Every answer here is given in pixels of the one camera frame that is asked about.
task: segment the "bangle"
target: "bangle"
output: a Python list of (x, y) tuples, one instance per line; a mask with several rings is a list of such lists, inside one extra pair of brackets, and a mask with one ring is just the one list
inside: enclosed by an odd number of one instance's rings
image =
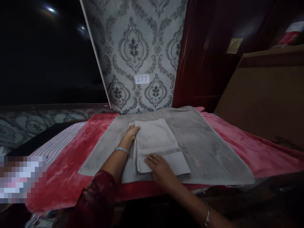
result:
[(207, 218), (206, 218), (206, 221), (205, 221), (205, 226), (208, 227), (209, 225), (209, 220), (210, 220), (210, 211), (209, 211), (209, 206), (208, 206), (208, 203), (206, 201), (204, 201), (205, 204), (206, 204), (206, 207), (207, 207)]
[(113, 150), (113, 152), (116, 151), (116, 150), (122, 150), (123, 152), (126, 152), (127, 155), (129, 155), (129, 150), (127, 150), (127, 149), (125, 149), (123, 147), (115, 147), (114, 150)]

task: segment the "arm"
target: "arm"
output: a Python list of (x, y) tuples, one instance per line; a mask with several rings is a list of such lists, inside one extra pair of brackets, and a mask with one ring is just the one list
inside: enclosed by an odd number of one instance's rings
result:
[[(135, 139), (135, 135), (139, 129), (140, 127), (135, 127), (135, 125), (130, 126), (126, 135), (120, 141), (118, 147), (122, 147), (129, 150), (131, 147), (131, 143)], [(117, 183), (121, 177), (127, 158), (128, 155), (126, 154), (126, 152), (122, 150), (116, 150), (110, 155), (110, 157), (100, 168), (100, 170), (104, 170), (110, 173), (114, 177), (115, 183)]]
[[(119, 147), (130, 149), (139, 127), (130, 126)], [(110, 227), (114, 210), (115, 184), (121, 178), (128, 155), (114, 151), (83, 188), (66, 227)]]
[[(179, 202), (191, 216), (204, 225), (207, 219), (207, 206), (196, 195), (190, 192), (175, 176), (169, 164), (161, 156), (152, 154), (145, 159), (153, 171), (153, 178), (160, 187)], [(232, 223), (209, 206), (209, 226), (215, 228), (233, 228)]]

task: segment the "number label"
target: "number label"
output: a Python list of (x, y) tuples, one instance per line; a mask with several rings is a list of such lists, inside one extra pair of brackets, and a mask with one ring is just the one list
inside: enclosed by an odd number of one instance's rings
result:
[(135, 84), (149, 84), (150, 83), (150, 75), (149, 74), (140, 74), (134, 76)]

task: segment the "red sleeve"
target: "red sleeve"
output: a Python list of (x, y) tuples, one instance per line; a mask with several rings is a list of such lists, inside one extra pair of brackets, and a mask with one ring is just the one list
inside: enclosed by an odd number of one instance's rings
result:
[(111, 174), (98, 171), (83, 188), (66, 227), (110, 227), (114, 210), (115, 181)]

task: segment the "wooden door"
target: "wooden door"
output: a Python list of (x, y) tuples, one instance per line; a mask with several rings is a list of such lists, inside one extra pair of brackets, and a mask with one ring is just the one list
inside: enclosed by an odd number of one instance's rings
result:
[[(242, 54), (268, 48), (276, 18), (297, 10), (286, 0), (188, 0), (172, 106), (213, 112)], [(227, 54), (232, 38), (243, 41)]]

